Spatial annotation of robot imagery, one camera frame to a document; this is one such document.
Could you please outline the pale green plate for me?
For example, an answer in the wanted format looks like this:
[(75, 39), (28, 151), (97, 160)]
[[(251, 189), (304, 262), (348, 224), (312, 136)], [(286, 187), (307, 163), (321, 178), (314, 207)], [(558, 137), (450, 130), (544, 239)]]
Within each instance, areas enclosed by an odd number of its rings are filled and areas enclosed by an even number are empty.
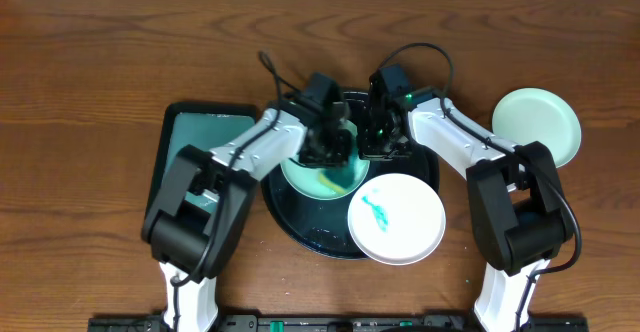
[(337, 168), (308, 168), (298, 162), (298, 157), (280, 164), (287, 182), (302, 195), (317, 200), (335, 200), (344, 197), (365, 180), (370, 162), (359, 158), (356, 136), (357, 127), (347, 121), (343, 128), (352, 135), (352, 152), (348, 163)]

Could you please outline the green yellow sponge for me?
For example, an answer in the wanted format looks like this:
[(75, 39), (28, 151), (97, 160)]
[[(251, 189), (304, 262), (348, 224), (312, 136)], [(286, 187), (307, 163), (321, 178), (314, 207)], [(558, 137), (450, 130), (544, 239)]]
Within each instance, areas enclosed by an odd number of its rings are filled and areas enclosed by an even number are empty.
[(355, 185), (356, 173), (352, 167), (326, 168), (318, 175), (318, 181), (337, 194), (348, 194)]

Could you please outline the mint green plate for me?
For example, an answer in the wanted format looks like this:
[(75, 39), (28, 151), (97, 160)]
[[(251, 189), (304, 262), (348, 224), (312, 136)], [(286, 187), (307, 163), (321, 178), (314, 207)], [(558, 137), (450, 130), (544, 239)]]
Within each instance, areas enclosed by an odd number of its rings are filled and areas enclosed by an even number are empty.
[(557, 167), (568, 164), (581, 146), (577, 114), (565, 100), (541, 88), (520, 88), (504, 96), (494, 109), (491, 126), (494, 134), (520, 145), (541, 142)]

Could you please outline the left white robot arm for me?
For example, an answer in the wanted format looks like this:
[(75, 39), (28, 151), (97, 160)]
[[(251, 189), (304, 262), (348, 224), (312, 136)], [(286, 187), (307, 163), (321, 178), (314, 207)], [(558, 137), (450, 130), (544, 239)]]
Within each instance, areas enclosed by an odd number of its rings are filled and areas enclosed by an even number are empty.
[(294, 157), (312, 167), (342, 167), (352, 145), (342, 118), (284, 105), (267, 109), (219, 147), (187, 144), (178, 151), (141, 229), (169, 285), (171, 330), (207, 331), (216, 322), (216, 279), (237, 247), (260, 182)]

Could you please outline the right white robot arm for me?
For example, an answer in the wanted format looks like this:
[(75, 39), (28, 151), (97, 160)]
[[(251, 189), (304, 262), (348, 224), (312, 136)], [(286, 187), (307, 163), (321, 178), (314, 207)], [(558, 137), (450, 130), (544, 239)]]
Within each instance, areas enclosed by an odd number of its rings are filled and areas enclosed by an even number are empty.
[(532, 319), (539, 278), (571, 268), (582, 233), (551, 152), (540, 142), (499, 138), (432, 93), (371, 97), (357, 118), (363, 157), (403, 158), (423, 146), (467, 183), (475, 243), (487, 262), (466, 331), (577, 331), (565, 318)]

